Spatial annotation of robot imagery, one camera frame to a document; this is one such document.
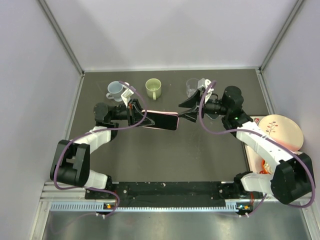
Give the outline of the dark phone blue edge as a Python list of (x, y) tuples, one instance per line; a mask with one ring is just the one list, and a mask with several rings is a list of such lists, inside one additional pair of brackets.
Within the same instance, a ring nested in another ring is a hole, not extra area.
[(208, 118), (210, 118), (211, 120), (216, 120), (217, 118), (220, 117), (219, 114), (212, 114), (212, 113), (206, 113), (205, 114)]

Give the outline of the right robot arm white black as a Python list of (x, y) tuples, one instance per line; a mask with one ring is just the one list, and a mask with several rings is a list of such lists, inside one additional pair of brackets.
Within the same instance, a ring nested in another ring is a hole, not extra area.
[(211, 99), (212, 94), (212, 86), (201, 86), (179, 104), (186, 111), (178, 116), (191, 122), (201, 120), (205, 114), (221, 116), (224, 133), (231, 133), (253, 149), (272, 171), (271, 174), (248, 171), (236, 175), (234, 194), (239, 198), (245, 198), (251, 192), (270, 194), (285, 205), (311, 194), (306, 204), (310, 206), (315, 200), (316, 191), (311, 158), (305, 153), (297, 155), (261, 130), (243, 110), (244, 98), (238, 87), (226, 87), (220, 99)]

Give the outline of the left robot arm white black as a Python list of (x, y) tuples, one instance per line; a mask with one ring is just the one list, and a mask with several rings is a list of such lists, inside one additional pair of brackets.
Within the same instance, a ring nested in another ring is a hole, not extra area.
[(90, 167), (91, 154), (102, 145), (114, 140), (119, 130), (138, 126), (153, 126), (137, 99), (128, 104), (111, 106), (99, 102), (93, 109), (95, 127), (72, 140), (60, 140), (54, 154), (50, 179), (57, 189), (58, 183), (72, 188), (94, 188), (102, 198), (109, 198), (114, 191), (112, 177), (96, 172)]

